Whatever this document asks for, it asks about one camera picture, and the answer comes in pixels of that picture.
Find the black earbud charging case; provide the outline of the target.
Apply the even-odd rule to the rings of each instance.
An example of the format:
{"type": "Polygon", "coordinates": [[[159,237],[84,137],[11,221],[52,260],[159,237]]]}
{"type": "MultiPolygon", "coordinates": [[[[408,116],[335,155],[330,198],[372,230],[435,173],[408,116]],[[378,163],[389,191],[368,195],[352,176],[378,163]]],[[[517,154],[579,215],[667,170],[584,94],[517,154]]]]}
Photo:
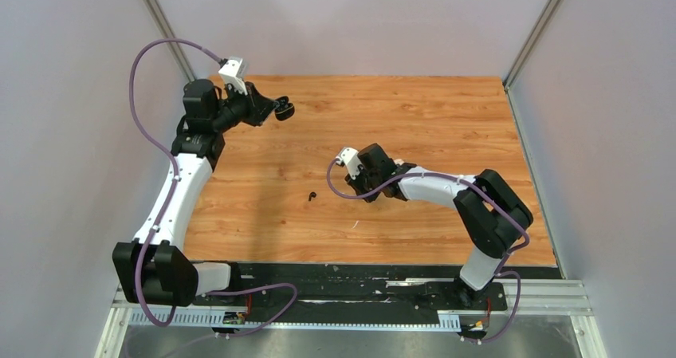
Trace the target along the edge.
{"type": "Polygon", "coordinates": [[[295,107],[287,96],[280,96],[275,100],[274,115],[276,120],[285,121],[295,113],[295,107]]]}

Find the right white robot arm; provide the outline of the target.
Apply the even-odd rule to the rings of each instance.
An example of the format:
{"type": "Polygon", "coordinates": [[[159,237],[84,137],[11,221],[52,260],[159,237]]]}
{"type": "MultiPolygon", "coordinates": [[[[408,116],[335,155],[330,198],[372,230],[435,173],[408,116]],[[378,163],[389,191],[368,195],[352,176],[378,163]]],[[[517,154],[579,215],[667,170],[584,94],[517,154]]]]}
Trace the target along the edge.
{"type": "Polygon", "coordinates": [[[487,297],[486,286],[508,256],[529,244],[533,213],[495,170],[477,175],[451,175],[415,163],[396,161],[378,144],[358,151],[343,148],[334,159],[354,199],[367,203],[380,195],[402,201],[423,201],[455,210],[474,247],[455,286],[458,303],[475,308],[487,297]]]}

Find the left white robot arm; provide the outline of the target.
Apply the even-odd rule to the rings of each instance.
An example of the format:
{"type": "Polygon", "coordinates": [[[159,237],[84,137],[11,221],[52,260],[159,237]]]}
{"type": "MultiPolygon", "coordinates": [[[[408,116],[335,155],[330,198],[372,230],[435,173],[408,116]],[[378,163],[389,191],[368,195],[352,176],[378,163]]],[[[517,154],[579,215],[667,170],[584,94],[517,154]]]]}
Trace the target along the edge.
{"type": "Polygon", "coordinates": [[[270,99],[251,82],[238,92],[208,79],[184,86],[183,107],[165,152],[170,164],[159,197],[134,238],[116,244],[112,261],[131,303],[185,307],[213,291],[222,303],[233,305],[244,294],[244,283],[232,275],[234,264],[190,261],[183,253],[187,227],[225,147],[224,132],[238,124],[260,126],[270,115],[286,120],[295,108],[287,96],[270,99]]]}

